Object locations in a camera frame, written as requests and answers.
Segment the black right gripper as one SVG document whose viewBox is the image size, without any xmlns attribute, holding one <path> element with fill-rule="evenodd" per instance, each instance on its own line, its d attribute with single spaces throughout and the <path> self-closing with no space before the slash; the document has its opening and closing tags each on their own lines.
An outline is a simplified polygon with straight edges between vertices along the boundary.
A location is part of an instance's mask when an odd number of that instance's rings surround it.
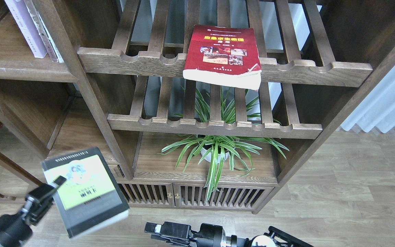
<svg viewBox="0 0 395 247">
<path fill-rule="evenodd" d="M 156 224 L 146 222 L 144 232 L 160 236 L 166 243 L 174 246 L 192 247 L 236 247 L 237 237 L 227 237 L 222 226 L 202 223 L 198 232 L 190 225 L 164 222 Z"/>
</svg>

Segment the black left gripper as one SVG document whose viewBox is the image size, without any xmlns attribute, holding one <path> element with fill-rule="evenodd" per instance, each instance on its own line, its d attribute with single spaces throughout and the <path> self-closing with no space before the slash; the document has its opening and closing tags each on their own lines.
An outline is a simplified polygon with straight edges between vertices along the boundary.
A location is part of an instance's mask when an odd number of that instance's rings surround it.
<svg viewBox="0 0 395 247">
<path fill-rule="evenodd" d="M 66 180 L 58 176 L 50 185 L 40 185 L 26 195 L 26 202 L 17 214 L 0 217 L 0 247 L 22 247 L 31 238 L 30 225 L 36 226 L 49 211 L 53 196 Z"/>
</svg>

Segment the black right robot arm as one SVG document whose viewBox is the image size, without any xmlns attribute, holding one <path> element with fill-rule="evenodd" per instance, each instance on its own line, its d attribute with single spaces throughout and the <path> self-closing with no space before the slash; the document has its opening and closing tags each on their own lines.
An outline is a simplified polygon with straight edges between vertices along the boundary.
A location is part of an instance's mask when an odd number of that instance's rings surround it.
<svg viewBox="0 0 395 247">
<path fill-rule="evenodd" d="M 310 247 L 306 243 L 273 226 L 268 233 L 257 235 L 251 239 L 228 236 L 222 226 L 202 223 L 198 232 L 190 225 L 164 222 L 163 224 L 146 223 L 144 232 L 151 238 L 173 246 L 180 247 Z"/>
</svg>

